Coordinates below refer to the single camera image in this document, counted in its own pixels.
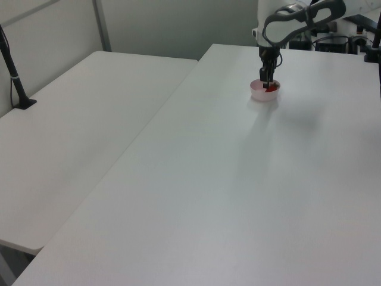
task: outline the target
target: white table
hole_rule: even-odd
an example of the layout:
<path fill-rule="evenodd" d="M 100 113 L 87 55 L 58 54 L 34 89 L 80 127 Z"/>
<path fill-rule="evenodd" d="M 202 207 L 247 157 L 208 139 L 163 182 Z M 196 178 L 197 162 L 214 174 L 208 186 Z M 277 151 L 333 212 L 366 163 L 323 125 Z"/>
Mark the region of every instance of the white table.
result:
<path fill-rule="evenodd" d="M 96 52 L 0 119 L 0 244 L 36 254 L 196 61 Z"/>
<path fill-rule="evenodd" d="M 260 104 L 214 45 L 14 286 L 381 285 L 378 65 L 282 54 Z"/>

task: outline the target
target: black cable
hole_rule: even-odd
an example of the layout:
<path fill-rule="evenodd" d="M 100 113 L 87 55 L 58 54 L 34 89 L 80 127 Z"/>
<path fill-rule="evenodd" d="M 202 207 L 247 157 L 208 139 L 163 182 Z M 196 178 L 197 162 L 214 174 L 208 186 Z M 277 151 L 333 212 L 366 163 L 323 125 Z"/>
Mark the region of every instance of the black cable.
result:
<path fill-rule="evenodd" d="M 4 37 L 4 39 L 5 39 L 5 43 L 7 44 L 7 47 L 8 47 L 9 52 L 11 52 L 10 43 L 8 42 L 7 36 L 5 35 L 3 29 L 1 29 L 1 34 L 3 35 L 3 37 Z M 10 92 L 10 99 L 11 99 L 11 106 L 12 106 L 12 108 L 14 108 L 12 91 L 13 91 L 13 82 L 12 82 L 12 78 L 11 78 L 11 92 Z"/>
<path fill-rule="evenodd" d="M 7 44 L 7 47 L 8 47 L 8 50 L 11 51 L 11 48 L 10 48 L 10 43 L 8 42 L 8 39 L 7 39 L 7 36 L 6 34 L 4 33 L 4 30 L 1 28 L 1 33 L 5 39 L 5 43 Z"/>
<path fill-rule="evenodd" d="M 263 29 L 262 31 L 262 37 L 273 47 L 273 48 L 276 48 L 276 46 L 274 45 L 274 43 L 272 41 L 270 41 L 268 39 L 268 37 L 266 36 L 266 29 Z M 278 64 L 276 67 L 280 67 L 282 64 L 283 64 L 283 56 L 282 56 L 282 53 L 280 52 L 280 49 L 279 49 L 279 56 L 280 56 L 280 64 Z"/>
<path fill-rule="evenodd" d="M 13 86 L 13 84 L 12 84 L 12 78 L 11 78 L 11 106 L 12 106 L 12 108 L 14 108 L 13 98 L 12 98 L 12 86 Z"/>
<path fill-rule="evenodd" d="M 279 52 L 279 55 L 280 55 L 280 64 L 278 64 L 276 67 L 280 67 L 283 64 L 283 56 L 280 52 Z"/>
<path fill-rule="evenodd" d="M 319 43 L 321 41 L 336 39 L 336 38 L 345 38 L 347 40 L 349 39 L 349 37 L 347 36 L 329 36 L 329 37 L 323 37 L 323 38 L 317 39 L 316 41 L 312 42 L 312 45 L 314 45 L 314 43 Z"/>

